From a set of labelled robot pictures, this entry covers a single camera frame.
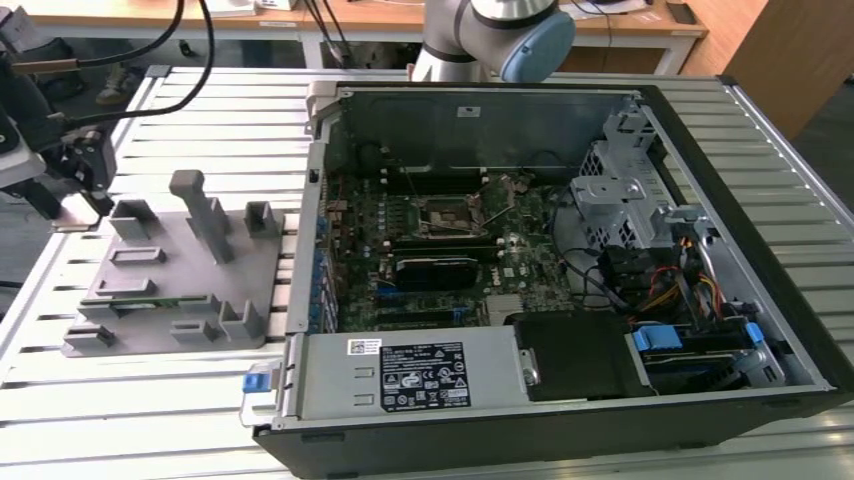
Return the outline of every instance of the wooden desk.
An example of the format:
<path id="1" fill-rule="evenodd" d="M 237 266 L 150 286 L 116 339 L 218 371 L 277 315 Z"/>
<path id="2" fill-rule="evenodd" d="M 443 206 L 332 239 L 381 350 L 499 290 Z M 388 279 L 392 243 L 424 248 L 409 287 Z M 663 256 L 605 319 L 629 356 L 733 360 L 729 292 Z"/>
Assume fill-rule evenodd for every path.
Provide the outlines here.
<path id="1" fill-rule="evenodd" d="M 176 0 L 0 0 L 21 5 L 48 35 L 65 38 L 156 38 L 172 21 Z M 214 18 L 217 40 L 298 40 L 305 10 L 260 10 L 253 17 Z M 205 38 L 196 0 L 186 2 L 173 38 Z"/>
<path id="2" fill-rule="evenodd" d="M 420 43 L 424 10 L 421 6 L 389 4 L 376 0 L 329 0 L 351 41 Z M 154 38 L 174 13 L 174 0 L 0 0 L 0 6 L 22 5 L 44 33 L 56 37 Z M 329 32 L 334 29 L 330 21 Z M 261 10 L 254 17 L 214 19 L 217 40 L 297 40 L 302 43 L 306 68 L 322 68 L 322 36 L 300 4 L 296 10 Z M 639 13 L 611 16 L 612 39 L 604 18 L 577 22 L 576 47 L 659 49 L 656 74 L 679 73 L 693 42 L 705 34 L 701 25 L 675 23 L 663 0 Z M 189 0 L 174 39 L 205 37 L 201 12 Z M 612 57 L 612 63 L 620 59 Z"/>
<path id="3" fill-rule="evenodd" d="M 424 9 L 419 5 L 399 5 L 381 0 L 329 0 L 334 16 L 352 41 L 372 42 L 417 42 L 421 41 L 424 26 Z M 324 11 L 324 19 L 332 23 Z M 613 48 L 661 49 L 655 73 L 675 75 L 679 73 L 684 59 L 691 51 L 693 42 L 705 35 L 701 25 L 681 25 L 675 23 L 663 0 L 655 0 L 652 7 L 628 15 L 611 16 L 611 46 Z M 320 59 L 320 44 L 322 37 L 313 24 L 310 15 L 304 18 L 305 31 L 301 34 L 305 60 L 308 68 L 322 68 L 321 63 L 310 60 Z M 573 46 L 607 47 L 608 28 L 603 17 L 579 20 L 576 22 L 576 38 Z"/>

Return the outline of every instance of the white label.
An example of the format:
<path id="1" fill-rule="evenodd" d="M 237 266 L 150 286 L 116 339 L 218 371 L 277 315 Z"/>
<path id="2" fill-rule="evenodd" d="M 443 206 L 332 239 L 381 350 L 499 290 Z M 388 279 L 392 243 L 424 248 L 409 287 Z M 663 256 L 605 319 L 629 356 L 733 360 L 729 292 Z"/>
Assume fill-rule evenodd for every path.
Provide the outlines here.
<path id="1" fill-rule="evenodd" d="M 479 118 L 480 107 L 456 107 L 456 118 Z"/>
<path id="2" fill-rule="evenodd" d="M 257 22 L 261 27 L 296 28 L 293 22 Z"/>
<path id="3" fill-rule="evenodd" d="M 380 338 L 351 338 L 347 340 L 347 355 L 379 355 Z"/>
<path id="4" fill-rule="evenodd" d="M 467 388 L 453 388 L 451 390 L 445 390 L 448 392 L 448 398 L 459 398 L 468 396 Z"/>

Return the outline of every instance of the blue latch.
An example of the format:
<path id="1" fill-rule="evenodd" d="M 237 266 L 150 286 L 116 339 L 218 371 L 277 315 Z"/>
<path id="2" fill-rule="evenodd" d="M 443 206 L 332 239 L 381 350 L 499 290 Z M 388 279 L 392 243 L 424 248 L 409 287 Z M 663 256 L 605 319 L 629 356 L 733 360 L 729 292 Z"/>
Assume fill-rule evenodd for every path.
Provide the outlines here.
<path id="1" fill-rule="evenodd" d="M 242 376 L 242 393 L 262 393 L 272 390 L 269 373 L 246 373 Z"/>
<path id="2" fill-rule="evenodd" d="M 681 339 L 672 325 L 644 325 L 631 336 L 639 352 L 681 348 Z"/>
<path id="3" fill-rule="evenodd" d="M 744 325 L 744 330 L 747 330 L 747 335 L 749 335 L 749 340 L 752 340 L 753 345 L 757 345 L 764 341 L 764 334 L 761 333 L 761 329 L 755 322 L 747 322 L 747 325 Z"/>

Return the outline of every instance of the aluminum extrusion table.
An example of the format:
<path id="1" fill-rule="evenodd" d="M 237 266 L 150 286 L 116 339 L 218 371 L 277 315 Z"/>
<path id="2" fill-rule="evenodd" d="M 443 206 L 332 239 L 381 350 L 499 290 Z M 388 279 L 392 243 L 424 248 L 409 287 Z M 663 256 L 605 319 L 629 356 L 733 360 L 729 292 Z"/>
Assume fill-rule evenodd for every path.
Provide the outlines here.
<path id="1" fill-rule="evenodd" d="M 186 93 L 198 69 L 145 78 L 132 108 Z M 180 208 L 176 169 L 205 172 L 225 208 L 269 200 L 288 210 L 269 343 L 258 350 L 66 359 L 58 347 L 104 255 L 108 231 L 54 234 L 0 323 L 0 477 L 292 478 L 240 426 L 241 376 L 281 354 L 308 138 L 312 80 L 403 80 L 399 72 L 217 69 L 181 112 L 124 121 L 113 134 L 117 198 Z M 564 75 L 553 82 L 657 84 L 812 308 L 854 358 L 850 212 L 737 88 L 712 79 Z M 676 175 L 676 183 L 687 185 Z M 393 478 L 854 478 L 851 406 L 770 424 L 721 445 Z"/>

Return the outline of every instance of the black plastic component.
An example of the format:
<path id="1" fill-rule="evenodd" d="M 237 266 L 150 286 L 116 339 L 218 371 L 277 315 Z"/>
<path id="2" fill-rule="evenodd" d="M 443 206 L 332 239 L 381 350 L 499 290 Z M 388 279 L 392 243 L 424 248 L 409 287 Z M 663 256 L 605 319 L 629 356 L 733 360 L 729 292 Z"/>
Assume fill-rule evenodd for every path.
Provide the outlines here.
<path id="1" fill-rule="evenodd" d="M 405 169 L 389 169 L 388 195 L 412 195 L 412 187 L 419 195 L 465 195 L 475 193 L 483 185 L 480 175 L 405 175 Z"/>
<path id="2" fill-rule="evenodd" d="M 507 319 L 519 348 L 535 358 L 539 383 L 528 386 L 533 402 L 643 397 L 625 342 L 625 321 L 611 312 L 517 313 Z"/>
<path id="3" fill-rule="evenodd" d="M 480 263 L 493 263 L 499 248 L 489 237 L 436 240 L 397 240 L 392 244 L 395 257 L 467 257 Z"/>
<path id="4" fill-rule="evenodd" d="M 401 292 L 464 290 L 477 281 L 477 261 L 471 258 L 401 260 L 395 272 L 395 284 Z"/>
<path id="5" fill-rule="evenodd" d="M 380 313 L 376 315 L 377 330 L 413 330 L 453 327 L 453 311 Z"/>
<path id="6" fill-rule="evenodd" d="M 645 300 L 655 270 L 675 262 L 669 248 L 629 250 L 612 245 L 605 246 L 597 259 L 605 285 L 631 305 Z"/>

